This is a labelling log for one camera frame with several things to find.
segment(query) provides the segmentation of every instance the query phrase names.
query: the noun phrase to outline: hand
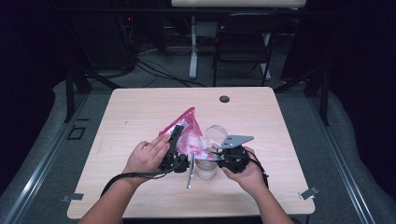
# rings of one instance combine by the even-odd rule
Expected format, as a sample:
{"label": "hand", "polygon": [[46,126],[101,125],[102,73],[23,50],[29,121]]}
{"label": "hand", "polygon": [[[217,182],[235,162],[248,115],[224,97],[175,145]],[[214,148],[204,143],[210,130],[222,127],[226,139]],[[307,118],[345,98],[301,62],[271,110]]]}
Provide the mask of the hand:
{"label": "hand", "polygon": [[[150,143],[146,141],[139,143],[131,153],[131,156],[122,172],[152,173],[160,171],[159,166],[170,147],[169,143],[167,143],[169,138],[170,135],[166,134],[158,136]],[[128,180],[137,188],[149,179],[144,177],[134,177]]]}
{"label": "hand", "polygon": [[[254,150],[251,149],[250,147],[244,147],[244,148],[245,150],[254,153]],[[248,156],[256,161],[256,159],[251,153],[247,153]],[[255,197],[257,193],[262,192],[263,189],[268,189],[265,186],[264,180],[262,179],[262,171],[260,167],[253,162],[250,162],[247,168],[240,174],[234,174],[232,171],[230,171],[225,167],[223,167],[222,170],[224,174],[227,175],[228,178],[236,181],[244,191],[246,191],[248,194],[250,194],[253,197]]]}

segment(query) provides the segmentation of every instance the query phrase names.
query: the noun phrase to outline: black curtain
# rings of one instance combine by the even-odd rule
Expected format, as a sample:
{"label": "black curtain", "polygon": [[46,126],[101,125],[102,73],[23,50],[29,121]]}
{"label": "black curtain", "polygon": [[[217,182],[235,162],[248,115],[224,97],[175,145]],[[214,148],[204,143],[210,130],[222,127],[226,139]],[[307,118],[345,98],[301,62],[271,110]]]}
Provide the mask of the black curtain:
{"label": "black curtain", "polygon": [[[324,2],[334,3],[344,16],[301,21],[282,78],[300,76],[325,60],[331,63],[330,89],[350,116],[361,160],[396,199],[395,3]],[[324,6],[319,0],[307,2],[308,11]]]}
{"label": "black curtain", "polygon": [[72,53],[59,21],[35,1],[2,1],[0,17],[3,193],[48,118]]}

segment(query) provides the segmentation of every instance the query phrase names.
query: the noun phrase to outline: metal bracket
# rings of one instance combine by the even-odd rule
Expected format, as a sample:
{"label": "metal bracket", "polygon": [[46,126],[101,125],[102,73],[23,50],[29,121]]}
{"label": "metal bracket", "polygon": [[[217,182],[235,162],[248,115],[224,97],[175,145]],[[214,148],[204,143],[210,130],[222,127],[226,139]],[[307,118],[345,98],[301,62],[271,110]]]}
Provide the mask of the metal bracket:
{"label": "metal bracket", "polygon": [[253,140],[253,136],[232,135],[229,134],[221,143],[221,149],[233,148],[241,146],[242,144]]}
{"label": "metal bracket", "polygon": [[301,199],[307,200],[308,198],[315,198],[315,194],[319,193],[319,189],[314,186],[312,189],[308,189],[303,193],[298,193]]}
{"label": "metal bracket", "polygon": [[64,195],[62,197],[62,199],[61,199],[61,202],[63,202],[63,203],[71,203],[72,200],[81,201],[82,197],[84,197],[84,194],[71,193],[70,195]]}

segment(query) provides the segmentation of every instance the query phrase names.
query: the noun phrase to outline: person's right hand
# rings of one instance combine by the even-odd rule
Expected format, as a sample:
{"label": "person's right hand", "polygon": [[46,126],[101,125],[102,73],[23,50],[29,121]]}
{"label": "person's right hand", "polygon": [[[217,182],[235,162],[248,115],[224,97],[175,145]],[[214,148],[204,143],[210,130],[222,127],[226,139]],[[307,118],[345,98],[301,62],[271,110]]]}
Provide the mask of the person's right hand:
{"label": "person's right hand", "polygon": [[[244,147],[245,150],[254,153],[254,150],[251,149],[250,147]],[[247,153],[248,156],[255,160],[253,155],[251,153]],[[250,162],[247,166],[247,168],[239,174],[234,174],[232,171],[229,169],[223,167],[222,168],[224,174],[227,175],[231,180],[236,181],[241,188],[246,191],[248,194],[251,196],[255,197],[257,193],[262,192],[263,189],[267,189],[265,186],[264,180],[262,178],[262,171],[260,167],[253,163]]]}

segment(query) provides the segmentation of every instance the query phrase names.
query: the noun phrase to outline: round hole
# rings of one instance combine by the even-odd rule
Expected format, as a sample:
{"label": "round hole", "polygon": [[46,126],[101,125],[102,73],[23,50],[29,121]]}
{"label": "round hole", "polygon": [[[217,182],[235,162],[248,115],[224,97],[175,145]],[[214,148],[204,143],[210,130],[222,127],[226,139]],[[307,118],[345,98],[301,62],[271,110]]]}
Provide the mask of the round hole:
{"label": "round hole", "polygon": [[220,96],[220,101],[222,102],[222,103],[228,103],[228,102],[230,102],[230,97],[228,97],[228,96],[226,96],[226,95],[222,95],[222,96]]}

